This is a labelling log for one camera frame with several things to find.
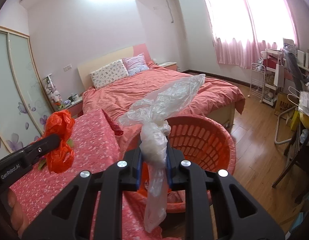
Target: floor plank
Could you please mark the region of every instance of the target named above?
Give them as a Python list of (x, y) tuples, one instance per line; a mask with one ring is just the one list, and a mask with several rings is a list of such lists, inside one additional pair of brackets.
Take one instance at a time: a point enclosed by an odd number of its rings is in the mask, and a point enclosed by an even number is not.
[[(230, 132), (236, 144), (237, 163), (233, 176), (286, 232), (301, 209), (301, 205), (294, 201), (305, 188), (308, 178), (295, 165), (277, 188), (272, 188), (272, 183), (281, 174), (286, 163), (283, 151), (287, 144), (274, 144), (278, 117), (269, 105), (259, 103), (259, 98), (253, 95), (251, 98), (247, 97), (249, 87), (232, 84), (239, 87), (246, 97), (243, 113), (240, 115), (236, 111)], [(281, 119), (278, 141), (291, 136), (292, 132), (285, 125), (285, 120)]]

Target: wall socket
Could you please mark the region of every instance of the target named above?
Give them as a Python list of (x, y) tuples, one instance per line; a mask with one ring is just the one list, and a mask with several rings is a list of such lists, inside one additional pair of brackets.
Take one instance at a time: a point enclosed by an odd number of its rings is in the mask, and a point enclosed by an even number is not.
[(68, 66), (66, 66), (66, 67), (63, 68), (63, 71), (66, 72), (66, 71), (68, 71), (68, 70), (71, 69), (71, 68), (72, 68), (72, 65), (69, 64)]

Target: bed frame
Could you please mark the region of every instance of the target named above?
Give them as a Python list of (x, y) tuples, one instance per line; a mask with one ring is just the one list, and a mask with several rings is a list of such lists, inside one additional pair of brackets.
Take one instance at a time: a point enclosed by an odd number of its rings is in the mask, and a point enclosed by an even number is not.
[[(81, 64), (78, 66), (78, 71), (84, 88), (87, 90), (89, 87), (93, 86), (92, 80), (90, 78), (91, 72), (123, 57), (134, 57), (140, 53), (145, 54), (146, 62), (151, 60), (146, 44), (139, 44), (117, 50), (115, 52), (103, 55), (99, 58)], [(226, 129), (230, 129), (233, 125), (234, 111), (235, 105), (231, 104), (212, 111), (210, 114), (208, 114), (207, 117), (223, 125)]]

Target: window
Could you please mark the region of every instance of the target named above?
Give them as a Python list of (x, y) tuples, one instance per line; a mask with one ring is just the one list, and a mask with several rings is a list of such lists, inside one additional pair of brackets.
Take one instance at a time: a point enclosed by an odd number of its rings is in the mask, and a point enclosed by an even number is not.
[(266, 48), (296, 42), (286, 0), (205, 0), (218, 63), (250, 68)]

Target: orange plastic bag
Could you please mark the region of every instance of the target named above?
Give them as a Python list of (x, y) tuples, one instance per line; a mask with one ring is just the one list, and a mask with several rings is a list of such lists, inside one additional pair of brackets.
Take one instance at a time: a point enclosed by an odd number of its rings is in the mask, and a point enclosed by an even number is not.
[(54, 112), (48, 117), (46, 122), (45, 138), (53, 133), (59, 135), (61, 142), (59, 148), (51, 151), (46, 155), (49, 172), (61, 173), (69, 169), (74, 161), (75, 153), (67, 144), (72, 134), (72, 128), (75, 120), (71, 117), (68, 110)]

